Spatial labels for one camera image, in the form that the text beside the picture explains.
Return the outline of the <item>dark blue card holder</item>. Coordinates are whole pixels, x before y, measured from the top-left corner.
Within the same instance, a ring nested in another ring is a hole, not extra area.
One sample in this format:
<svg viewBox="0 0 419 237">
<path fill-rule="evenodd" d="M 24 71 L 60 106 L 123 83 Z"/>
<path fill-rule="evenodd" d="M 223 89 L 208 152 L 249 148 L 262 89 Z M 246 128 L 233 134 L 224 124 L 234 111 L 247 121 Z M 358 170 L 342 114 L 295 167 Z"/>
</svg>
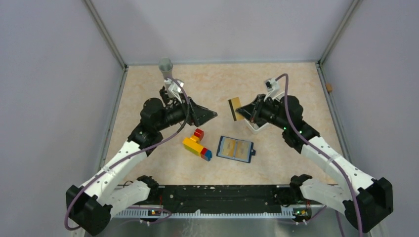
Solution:
<svg viewBox="0 0 419 237">
<path fill-rule="evenodd" d="M 219 140 L 219 143 L 218 143 L 217 151 L 216 151 L 216 156 L 217 157 L 226 158 L 226 159 L 235 160 L 235 161 L 240 161 L 240 162 L 244 162 L 244 163 L 251 163 L 252 157 L 254 157 L 256 155 L 256 150 L 254 149 L 254 142 L 249 141 L 249 142 L 251 142 L 251 156 L 250 156 L 249 161 L 245 162 L 245 161 L 241 161 L 241 160 L 238 160 L 237 158 L 235 158 L 235 155 L 234 155 L 233 158 L 226 157 L 226 156 L 222 155 L 221 151 L 222 151 L 223 142 L 224 142 L 225 139 L 235 140 L 236 141 L 236 147 L 235 148 L 237 148 L 237 142 L 238 141 L 247 141 L 247 140 L 236 139 L 236 138 L 231 138 L 231 137 L 227 137 L 227 136 L 221 136 L 220 140 Z"/>
</svg>

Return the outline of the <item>gold striped credit card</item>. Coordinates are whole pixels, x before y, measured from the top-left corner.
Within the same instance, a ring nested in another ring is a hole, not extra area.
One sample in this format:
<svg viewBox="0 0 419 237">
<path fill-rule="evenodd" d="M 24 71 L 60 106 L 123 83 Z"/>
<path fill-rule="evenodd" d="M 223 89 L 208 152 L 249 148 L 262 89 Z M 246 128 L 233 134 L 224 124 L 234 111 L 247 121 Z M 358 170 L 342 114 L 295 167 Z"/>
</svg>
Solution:
<svg viewBox="0 0 419 237">
<path fill-rule="evenodd" d="M 236 150 L 236 141 L 232 139 L 225 139 L 222 147 L 222 155 L 233 158 Z"/>
</svg>

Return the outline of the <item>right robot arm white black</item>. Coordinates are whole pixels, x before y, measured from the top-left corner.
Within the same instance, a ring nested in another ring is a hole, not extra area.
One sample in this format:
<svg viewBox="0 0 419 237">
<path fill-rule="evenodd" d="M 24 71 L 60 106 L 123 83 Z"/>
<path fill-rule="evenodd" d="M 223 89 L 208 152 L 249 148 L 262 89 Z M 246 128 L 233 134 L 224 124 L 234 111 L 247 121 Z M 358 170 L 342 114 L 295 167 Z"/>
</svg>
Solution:
<svg viewBox="0 0 419 237">
<path fill-rule="evenodd" d="M 303 107 L 295 96 L 278 100 L 260 94 L 235 112 L 251 123 L 271 124 L 282 129 L 282 137 L 291 148 L 313 161 L 337 183 L 328 185 L 306 174 L 293 176 L 290 183 L 293 202 L 304 203 L 310 199 L 326 205 L 342 213 L 363 233 L 368 233 L 393 212 L 390 181 L 372 177 L 336 152 L 303 120 Z"/>
</svg>

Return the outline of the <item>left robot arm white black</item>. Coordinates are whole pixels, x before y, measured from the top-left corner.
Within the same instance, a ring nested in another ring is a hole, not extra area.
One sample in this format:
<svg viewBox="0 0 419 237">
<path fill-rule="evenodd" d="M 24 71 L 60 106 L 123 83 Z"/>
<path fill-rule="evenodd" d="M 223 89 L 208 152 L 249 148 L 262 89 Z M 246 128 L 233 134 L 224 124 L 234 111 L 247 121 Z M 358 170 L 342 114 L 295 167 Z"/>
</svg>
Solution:
<svg viewBox="0 0 419 237">
<path fill-rule="evenodd" d="M 92 236 L 101 233 L 111 219 L 131 205 L 158 199 L 157 183 L 143 176 L 126 188 L 117 190 L 121 180 L 159 145 L 169 141 L 161 131 L 178 123 L 199 127 L 217 113 L 197 105 L 190 97 L 163 105 L 161 99 L 148 99 L 140 112 L 140 123 L 128 136 L 117 154 L 81 186 L 72 185 L 66 192 L 67 211 L 64 225 L 69 231 L 82 228 Z"/>
</svg>

